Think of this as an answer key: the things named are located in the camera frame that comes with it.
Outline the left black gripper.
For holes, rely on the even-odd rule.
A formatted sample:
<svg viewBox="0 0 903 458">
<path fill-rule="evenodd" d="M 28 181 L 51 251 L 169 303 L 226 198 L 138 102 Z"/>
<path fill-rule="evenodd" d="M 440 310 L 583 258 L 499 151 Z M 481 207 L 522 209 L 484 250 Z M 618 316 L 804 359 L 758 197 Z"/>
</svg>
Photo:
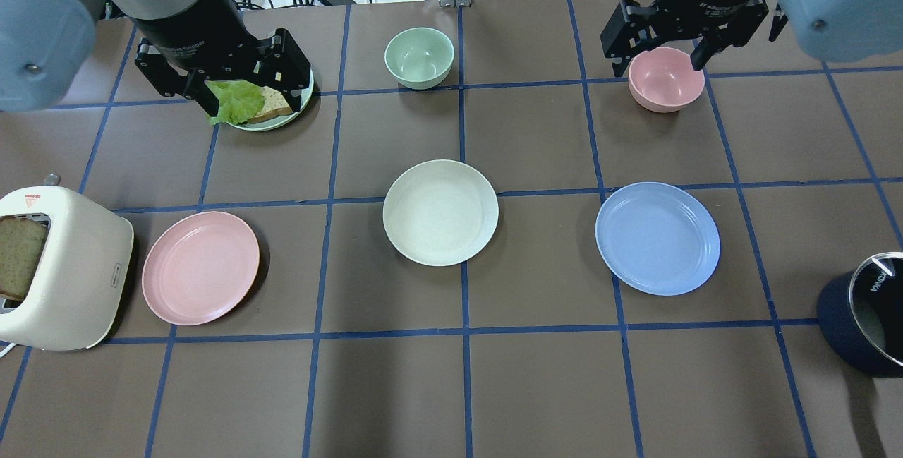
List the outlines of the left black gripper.
<svg viewBox="0 0 903 458">
<path fill-rule="evenodd" d="M 258 39 L 250 34 L 230 0 L 200 0 L 168 18 L 137 20 L 144 37 L 135 65 L 161 97 L 199 104 L 209 117 L 219 98 L 207 80 L 246 80 L 301 101 L 312 85 L 310 62 L 285 28 Z"/>
</svg>

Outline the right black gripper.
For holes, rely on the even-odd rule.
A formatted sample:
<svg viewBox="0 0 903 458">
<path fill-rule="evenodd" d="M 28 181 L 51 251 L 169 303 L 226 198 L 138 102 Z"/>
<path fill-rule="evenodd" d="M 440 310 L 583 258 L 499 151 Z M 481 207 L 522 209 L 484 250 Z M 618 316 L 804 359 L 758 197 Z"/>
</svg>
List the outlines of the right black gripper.
<svg viewBox="0 0 903 458">
<path fill-rule="evenodd" d="M 671 41 L 696 40 L 693 70 L 727 47 L 744 47 L 770 13 L 766 0 L 620 1 L 600 33 L 603 55 L 622 78 L 635 56 Z"/>
</svg>

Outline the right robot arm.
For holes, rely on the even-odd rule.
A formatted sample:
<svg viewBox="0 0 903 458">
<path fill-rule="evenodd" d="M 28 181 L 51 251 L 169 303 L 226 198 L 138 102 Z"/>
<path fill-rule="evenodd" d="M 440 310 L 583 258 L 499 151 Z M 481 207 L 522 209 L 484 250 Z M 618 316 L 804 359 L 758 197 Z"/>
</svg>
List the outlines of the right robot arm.
<svg viewBox="0 0 903 458">
<path fill-rule="evenodd" d="M 902 0 L 777 0 L 772 36 L 790 26 L 800 49 L 824 62 L 848 62 L 897 52 Z M 600 34 L 614 75 L 646 51 L 697 41 L 691 65 L 701 70 L 727 47 L 745 46 L 770 14 L 765 0 L 622 0 Z"/>
</svg>

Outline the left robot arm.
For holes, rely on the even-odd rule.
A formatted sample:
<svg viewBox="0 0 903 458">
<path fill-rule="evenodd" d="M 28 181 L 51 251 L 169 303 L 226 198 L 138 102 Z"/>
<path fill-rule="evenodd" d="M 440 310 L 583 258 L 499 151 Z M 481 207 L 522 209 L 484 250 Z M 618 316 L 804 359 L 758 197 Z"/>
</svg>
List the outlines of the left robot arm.
<svg viewBox="0 0 903 458">
<path fill-rule="evenodd" d="M 107 0 L 2 0 L 1 104 L 5 112 L 58 104 L 95 45 Z M 310 62 L 277 28 L 255 39 L 232 0 L 110 0 L 144 34 L 135 65 L 162 97 L 217 114 L 210 84 L 243 80 L 280 92 L 294 113 L 312 85 Z"/>
</svg>

